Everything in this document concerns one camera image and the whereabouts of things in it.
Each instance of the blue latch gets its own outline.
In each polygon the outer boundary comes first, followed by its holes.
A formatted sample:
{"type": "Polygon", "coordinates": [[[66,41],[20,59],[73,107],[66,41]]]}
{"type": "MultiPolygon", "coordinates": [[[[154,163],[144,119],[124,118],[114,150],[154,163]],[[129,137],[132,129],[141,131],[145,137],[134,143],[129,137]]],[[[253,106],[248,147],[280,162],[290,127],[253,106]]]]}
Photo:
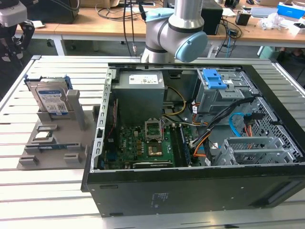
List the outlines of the blue latch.
{"type": "Polygon", "coordinates": [[[221,75],[218,74],[216,69],[203,69],[202,71],[203,78],[208,83],[210,89],[226,89],[225,85],[221,79],[221,75]]]}

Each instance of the light blue robot joint cap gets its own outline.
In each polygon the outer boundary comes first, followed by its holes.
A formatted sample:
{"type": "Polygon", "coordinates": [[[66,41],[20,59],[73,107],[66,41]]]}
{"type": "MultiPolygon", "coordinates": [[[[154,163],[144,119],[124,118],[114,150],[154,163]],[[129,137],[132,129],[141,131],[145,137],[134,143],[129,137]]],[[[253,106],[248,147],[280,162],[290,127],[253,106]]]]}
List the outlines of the light blue robot joint cap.
{"type": "Polygon", "coordinates": [[[146,22],[169,18],[174,13],[171,8],[156,8],[149,10],[146,14],[146,22]]]}
{"type": "Polygon", "coordinates": [[[192,62],[204,52],[207,44],[208,38],[205,32],[197,32],[179,46],[175,58],[182,62],[192,62]]]}

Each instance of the aluminum profile table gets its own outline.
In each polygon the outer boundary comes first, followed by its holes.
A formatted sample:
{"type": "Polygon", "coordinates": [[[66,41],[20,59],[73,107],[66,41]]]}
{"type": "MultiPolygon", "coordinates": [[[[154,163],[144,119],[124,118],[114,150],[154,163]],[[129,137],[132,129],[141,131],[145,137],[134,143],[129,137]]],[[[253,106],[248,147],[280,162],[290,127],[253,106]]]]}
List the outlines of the aluminum profile table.
{"type": "MultiPolygon", "coordinates": [[[[305,190],[275,208],[102,219],[90,193],[80,191],[82,169],[18,171],[24,145],[37,121],[38,106],[22,78],[26,73],[68,74],[81,92],[83,108],[100,104],[108,62],[130,57],[34,57],[0,103],[0,229],[181,229],[305,228],[305,190]]],[[[305,92],[276,63],[260,59],[198,59],[197,63],[252,64],[305,129],[305,92]]]]}

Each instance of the desk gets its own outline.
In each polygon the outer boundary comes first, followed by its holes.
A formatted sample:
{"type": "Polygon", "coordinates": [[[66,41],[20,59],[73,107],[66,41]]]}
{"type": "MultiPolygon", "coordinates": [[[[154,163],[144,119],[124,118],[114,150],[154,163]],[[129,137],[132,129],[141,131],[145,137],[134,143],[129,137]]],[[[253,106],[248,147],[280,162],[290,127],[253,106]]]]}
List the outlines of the desk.
{"type": "MultiPolygon", "coordinates": [[[[26,73],[68,74],[80,90],[83,109],[100,104],[108,62],[139,62],[130,57],[42,56],[30,60],[0,102],[0,228],[1,229],[186,229],[234,224],[242,228],[289,229],[305,226],[305,189],[268,209],[228,210],[185,214],[102,219],[90,193],[80,191],[83,169],[19,171],[16,166],[37,121],[38,106],[22,78],[26,73]]],[[[280,65],[260,59],[207,59],[196,63],[250,63],[266,79],[288,80],[290,96],[304,90],[280,65]]],[[[283,90],[277,91],[284,98],[283,90]]]]}
{"type": "MultiPolygon", "coordinates": [[[[236,10],[241,6],[263,7],[249,5],[246,0],[240,0],[236,10]]],[[[122,16],[122,11],[113,14],[112,17],[122,16]]],[[[140,20],[134,21],[135,41],[144,42],[146,25],[140,20]]],[[[235,17],[227,17],[228,21],[235,23],[235,17]]],[[[278,30],[262,30],[257,26],[259,19],[250,18],[247,26],[239,26],[243,35],[236,42],[236,45],[250,46],[276,46],[276,47],[298,47],[305,48],[305,34],[293,36],[288,30],[282,28],[278,30]]],[[[126,22],[127,40],[132,40],[131,22],[126,22]]],[[[52,39],[55,42],[58,55],[65,55],[66,50],[63,40],[90,40],[90,41],[124,41],[123,22],[111,21],[101,18],[94,8],[81,8],[74,24],[46,24],[45,28],[37,29],[33,38],[52,39]]],[[[218,49],[225,39],[225,29],[220,26],[217,35],[208,36],[209,43],[212,44],[209,56],[213,49],[218,49]]]]}

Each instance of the wooden table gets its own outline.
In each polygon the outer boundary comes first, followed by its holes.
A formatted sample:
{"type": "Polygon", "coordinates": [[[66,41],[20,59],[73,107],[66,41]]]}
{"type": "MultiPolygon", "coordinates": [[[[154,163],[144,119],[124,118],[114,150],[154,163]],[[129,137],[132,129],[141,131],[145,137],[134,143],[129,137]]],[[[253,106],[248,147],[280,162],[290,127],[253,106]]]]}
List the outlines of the wooden table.
{"type": "MultiPolygon", "coordinates": [[[[249,5],[241,0],[235,11],[243,5],[247,7],[263,7],[259,5],[249,5]]],[[[122,11],[109,14],[108,17],[120,17],[122,11]]],[[[235,24],[235,17],[225,17],[228,21],[235,24]]],[[[262,30],[258,25],[259,19],[250,18],[247,26],[239,26],[243,31],[243,35],[237,40],[236,45],[250,46],[277,46],[277,47],[299,47],[305,48],[305,34],[293,36],[287,29],[278,30],[262,30]]],[[[132,40],[131,22],[126,22],[127,40],[132,40]]],[[[146,25],[138,16],[138,20],[134,21],[134,36],[138,42],[144,42],[146,35],[146,25]]],[[[91,40],[91,41],[124,41],[123,22],[111,21],[100,17],[94,8],[81,8],[80,12],[73,24],[46,24],[45,28],[37,29],[34,38],[53,39],[55,42],[58,55],[65,55],[65,47],[63,40],[91,40]]],[[[220,26],[215,36],[208,36],[209,43],[212,44],[209,55],[213,49],[218,49],[225,39],[225,29],[220,26]]]]}

